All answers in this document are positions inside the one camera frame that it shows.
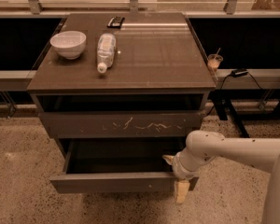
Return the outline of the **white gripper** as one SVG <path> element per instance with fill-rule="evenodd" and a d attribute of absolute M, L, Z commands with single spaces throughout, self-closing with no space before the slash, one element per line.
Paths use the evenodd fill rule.
<path fill-rule="evenodd" d="M 180 151 L 176 155 L 163 155 L 162 158 L 169 164 L 172 165 L 175 176 L 178 179 L 175 182 L 175 202 L 178 204 L 183 203 L 186 200 L 189 192 L 191 180 L 198 176 L 199 163 L 195 158 L 188 152 Z"/>

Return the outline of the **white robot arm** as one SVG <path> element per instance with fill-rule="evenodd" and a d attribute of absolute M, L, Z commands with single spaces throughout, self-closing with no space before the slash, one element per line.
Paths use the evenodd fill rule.
<path fill-rule="evenodd" d="M 261 224 L 280 224 L 280 138 L 227 138 L 221 133 L 200 130 L 189 133 L 182 151 L 163 157 L 175 175 L 175 201 L 185 201 L 190 181 L 198 176 L 199 168 L 216 157 L 271 175 Z"/>

